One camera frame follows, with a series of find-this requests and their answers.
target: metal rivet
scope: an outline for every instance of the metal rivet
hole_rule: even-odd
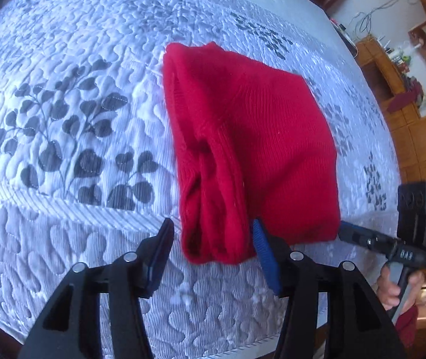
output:
[[[356,266],[354,265],[353,262],[350,262],[349,260],[347,260],[346,262],[343,262],[343,268],[348,271],[353,271],[356,268]]]
[[[74,273],[79,273],[79,272],[85,270],[85,267],[87,267],[87,265],[85,265],[85,263],[78,262],[78,263],[75,263],[75,265],[73,265],[72,270],[73,270]]]
[[[291,254],[290,254],[290,258],[292,259],[292,260],[303,260],[303,258],[304,258],[305,256],[301,253],[301,252],[299,252],[299,251],[293,251]]]
[[[123,256],[123,259],[125,260],[125,262],[134,262],[136,261],[137,258],[138,258],[138,255],[134,252],[127,252]]]

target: device handle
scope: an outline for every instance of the device handle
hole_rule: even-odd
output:
[[[404,307],[405,302],[411,293],[411,285],[408,280],[411,273],[415,272],[417,268],[404,266],[399,262],[387,262],[386,265],[389,267],[390,275],[389,280],[399,286],[401,292],[399,293],[399,305],[391,308],[387,311],[388,316],[391,318],[393,324],[398,321],[401,310]]]

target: ribbed knit texture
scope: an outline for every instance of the ribbed knit texture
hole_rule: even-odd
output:
[[[290,244],[336,237],[336,149],[301,76],[214,43],[172,43],[163,79],[188,260],[253,256],[255,217]]]

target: red sleeve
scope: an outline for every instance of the red sleeve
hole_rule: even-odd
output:
[[[411,309],[403,313],[396,322],[396,330],[399,333],[399,338],[406,348],[413,345],[417,320],[418,307],[412,306]]]

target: bed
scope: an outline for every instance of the bed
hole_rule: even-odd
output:
[[[111,263],[171,217],[162,284],[141,303],[156,358],[274,350],[286,303],[257,259],[193,266],[181,252],[161,74],[169,42],[216,42],[302,75],[335,140],[342,218],[395,233],[391,136],[353,57],[308,0],[12,0],[0,11],[0,328],[20,342],[74,263]],[[352,260],[370,283],[384,263],[339,240],[294,249],[324,264]],[[322,325],[324,296],[318,310]],[[100,311],[112,358],[104,297]]]

